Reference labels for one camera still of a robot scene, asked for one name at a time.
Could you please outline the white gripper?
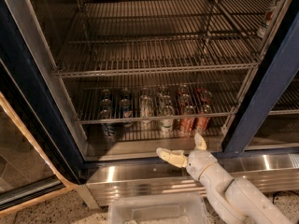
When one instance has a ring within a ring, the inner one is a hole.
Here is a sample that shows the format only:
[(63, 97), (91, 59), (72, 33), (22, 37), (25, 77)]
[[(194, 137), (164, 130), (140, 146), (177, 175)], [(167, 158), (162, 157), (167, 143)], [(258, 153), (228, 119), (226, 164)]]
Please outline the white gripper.
[(183, 150), (169, 150), (158, 147), (156, 153), (160, 159), (170, 163), (177, 168), (185, 168), (187, 173), (194, 179), (198, 180), (201, 173), (211, 164), (217, 162), (217, 159), (206, 151), (206, 141), (200, 133), (194, 136), (195, 148), (187, 158)]

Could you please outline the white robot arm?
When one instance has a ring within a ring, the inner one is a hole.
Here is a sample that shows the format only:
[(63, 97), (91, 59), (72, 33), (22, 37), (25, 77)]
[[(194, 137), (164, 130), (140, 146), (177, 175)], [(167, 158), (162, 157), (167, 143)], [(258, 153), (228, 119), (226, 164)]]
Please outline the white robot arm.
[(195, 148), (189, 156), (183, 150), (158, 147), (158, 157), (173, 166), (185, 168), (193, 180), (206, 189), (206, 197), (226, 224), (241, 224), (247, 217), (255, 224), (292, 224), (246, 178), (232, 177), (218, 160), (206, 150), (206, 141), (200, 133), (194, 137)]

